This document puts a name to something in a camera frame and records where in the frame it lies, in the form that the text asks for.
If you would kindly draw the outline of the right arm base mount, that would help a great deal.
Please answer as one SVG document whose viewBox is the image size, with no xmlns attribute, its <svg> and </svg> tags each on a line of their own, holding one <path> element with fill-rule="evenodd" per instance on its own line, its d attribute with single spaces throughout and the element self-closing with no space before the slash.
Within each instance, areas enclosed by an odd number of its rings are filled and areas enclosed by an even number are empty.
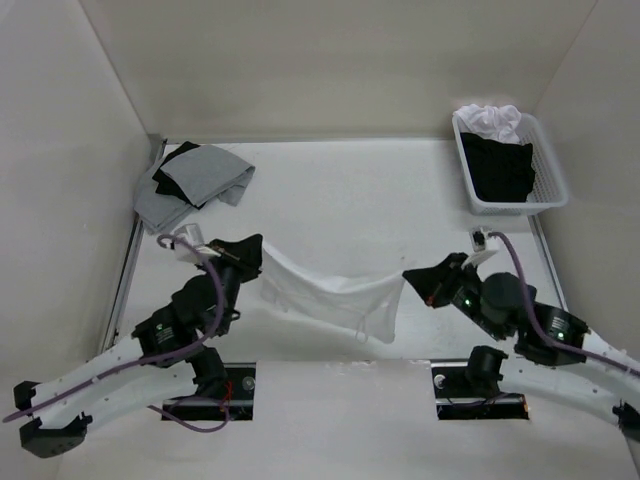
<svg viewBox="0 0 640 480">
<path fill-rule="evenodd" d="M 476 346 L 469 358 L 431 363 L 436 415 L 441 421 L 528 420 L 523 394 L 504 392 L 502 363 L 508 355 Z"/>
</svg>

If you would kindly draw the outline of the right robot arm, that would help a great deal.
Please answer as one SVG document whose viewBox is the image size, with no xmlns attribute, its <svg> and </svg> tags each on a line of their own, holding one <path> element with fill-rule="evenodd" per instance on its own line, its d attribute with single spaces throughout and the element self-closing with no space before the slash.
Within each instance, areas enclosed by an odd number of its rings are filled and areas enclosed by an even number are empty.
<svg viewBox="0 0 640 480">
<path fill-rule="evenodd" d="M 485 410 L 502 398 L 541 396 L 588 412 L 639 439 L 639 363 L 569 312 L 536 301 L 518 267 L 481 278 L 464 253 L 411 269 L 404 279 L 432 309 L 453 307 L 513 352 L 479 345 L 469 354 L 467 408 Z"/>
</svg>

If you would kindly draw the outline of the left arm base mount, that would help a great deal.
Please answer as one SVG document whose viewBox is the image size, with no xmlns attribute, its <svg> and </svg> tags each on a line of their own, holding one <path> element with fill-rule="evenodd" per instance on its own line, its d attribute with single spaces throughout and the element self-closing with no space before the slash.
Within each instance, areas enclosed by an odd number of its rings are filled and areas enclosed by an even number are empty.
<svg viewBox="0 0 640 480">
<path fill-rule="evenodd" d="M 225 410 L 229 420 L 251 421 L 254 413 L 257 365 L 255 363 L 226 363 L 227 379 L 208 397 L 179 402 L 167 400 L 161 409 L 186 422 L 222 422 Z"/>
</svg>

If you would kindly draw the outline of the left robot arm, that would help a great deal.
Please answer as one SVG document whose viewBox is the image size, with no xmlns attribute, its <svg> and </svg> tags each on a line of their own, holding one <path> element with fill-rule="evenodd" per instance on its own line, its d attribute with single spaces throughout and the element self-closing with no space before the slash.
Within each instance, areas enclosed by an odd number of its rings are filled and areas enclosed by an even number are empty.
<svg viewBox="0 0 640 480">
<path fill-rule="evenodd" d="M 263 237 L 203 243 L 184 230 L 161 234 L 157 243 L 198 275 L 92 360 L 56 380 L 16 385 L 16 410 L 4 420 L 24 420 L 23 450 L 41 459 L 63 455 L 105 423 L 140 408 L 158 410 L 167 400 L 210 399 L 228 408 L 228 373 L 206 343 L 239 319 L 240 288 L 261 274 Z"/>
</svg>

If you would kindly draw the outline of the white tank top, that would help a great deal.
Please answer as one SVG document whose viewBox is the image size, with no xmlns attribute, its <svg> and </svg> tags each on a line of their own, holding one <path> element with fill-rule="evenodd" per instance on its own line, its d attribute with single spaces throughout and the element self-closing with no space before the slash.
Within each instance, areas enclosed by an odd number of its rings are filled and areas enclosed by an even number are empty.
<svg viewBox="0 0 640 480">
<path fill-rule="evenodd" d="M 356 337 L 395 340 L 395 320 L 405 280 L 388 275 L 344 277 L 306 269 L 274 246 L 262 245 L 261 297 L 280 308 L 351 330 Z"/>
</svg>

